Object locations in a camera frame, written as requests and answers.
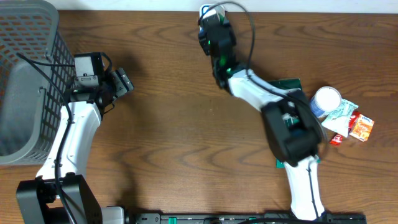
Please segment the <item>green white instruction package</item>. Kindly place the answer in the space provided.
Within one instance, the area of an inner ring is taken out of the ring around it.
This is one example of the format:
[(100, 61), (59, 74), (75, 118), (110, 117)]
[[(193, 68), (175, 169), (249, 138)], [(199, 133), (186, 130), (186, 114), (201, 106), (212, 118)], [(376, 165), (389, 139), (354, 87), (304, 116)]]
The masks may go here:
[(322, 131), (298, 78), (272, 81), (271, 85), (287, 93), (262, 109), (269, 147), (277, 160), (297, 167), (318, 154)]

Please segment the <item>white plastic bottle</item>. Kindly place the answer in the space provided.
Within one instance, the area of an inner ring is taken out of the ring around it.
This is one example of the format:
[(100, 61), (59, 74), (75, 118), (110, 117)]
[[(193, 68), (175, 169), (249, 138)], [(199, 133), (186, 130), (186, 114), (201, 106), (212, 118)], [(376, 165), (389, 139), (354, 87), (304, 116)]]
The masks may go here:
[(321, 87), (310, 100), (310, 109), (317, 118), (328, 116), (341, 104), (341, 95), (331, 86)]

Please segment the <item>teal wet wipes pack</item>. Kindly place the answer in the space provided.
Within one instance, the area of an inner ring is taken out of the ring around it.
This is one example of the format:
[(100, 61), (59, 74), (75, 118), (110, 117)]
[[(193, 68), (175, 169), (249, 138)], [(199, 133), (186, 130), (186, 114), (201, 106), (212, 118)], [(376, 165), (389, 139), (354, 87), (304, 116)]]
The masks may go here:
[(342, 127), (348, 125), (351, 114), (354, 110), (358, 109), (358, 107), (358, 105), (346, 99), (342, 99), (339, 107), (324, 119), (322, 126), (337, 133)]

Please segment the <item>red Nescafe stick sachet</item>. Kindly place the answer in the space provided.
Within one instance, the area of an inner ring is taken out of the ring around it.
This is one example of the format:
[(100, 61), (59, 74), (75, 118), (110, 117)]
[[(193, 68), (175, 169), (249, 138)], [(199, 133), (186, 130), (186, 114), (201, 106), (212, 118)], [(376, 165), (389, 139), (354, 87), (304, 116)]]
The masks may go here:
[(356, 120), (359, 118), (360, 112), (358, 110), (353, 111), (349, 118), (349, 122), (347, 126), (342, 127), (329, 141), (331, 145), (339, 146), (343, 139), (346, 138), (354, 126)]

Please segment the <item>orange white small packet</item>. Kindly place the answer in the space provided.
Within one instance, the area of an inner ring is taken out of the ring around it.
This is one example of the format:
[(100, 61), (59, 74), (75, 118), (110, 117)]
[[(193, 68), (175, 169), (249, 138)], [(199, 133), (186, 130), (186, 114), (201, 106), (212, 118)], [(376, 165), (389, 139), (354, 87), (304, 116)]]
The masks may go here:
[(358, 118), (356, 119), (353, 127), (349, 132), (349, 135), (362, 142), (365, 142), (368, 140), (373, 126), (374, 126), (374, 121), (371, 118), (368, 118), (363, 114), (359, 114)]

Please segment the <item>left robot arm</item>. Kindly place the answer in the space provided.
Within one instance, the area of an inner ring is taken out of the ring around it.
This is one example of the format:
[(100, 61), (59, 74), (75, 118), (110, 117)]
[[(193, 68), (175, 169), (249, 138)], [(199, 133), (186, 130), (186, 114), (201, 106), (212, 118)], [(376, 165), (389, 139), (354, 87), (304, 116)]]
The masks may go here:
[(16, 191), (25, 223), (134, 223), (123, 207), (101, 207), (85, 180), (105, 108), (133, 89), (122, 68), (69, 84), (50, 153), (35, 179), (20, 182)]

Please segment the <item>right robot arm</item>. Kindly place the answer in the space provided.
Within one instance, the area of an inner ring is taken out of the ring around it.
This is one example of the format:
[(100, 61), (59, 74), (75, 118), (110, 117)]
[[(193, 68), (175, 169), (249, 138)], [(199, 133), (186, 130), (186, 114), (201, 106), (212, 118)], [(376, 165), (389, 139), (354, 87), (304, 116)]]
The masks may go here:
[(287, 172), (293, 215), (299, 220), (319, 220), (325, 212), (317, 176), (322, 134), (305, 95), (299, 89), (277, 88), (238, 62), (236, 38), (223, 16), (202, 16), (198, 24), (199, 43), (211, 58), (219, 87), (261, 113), (269, 149)]

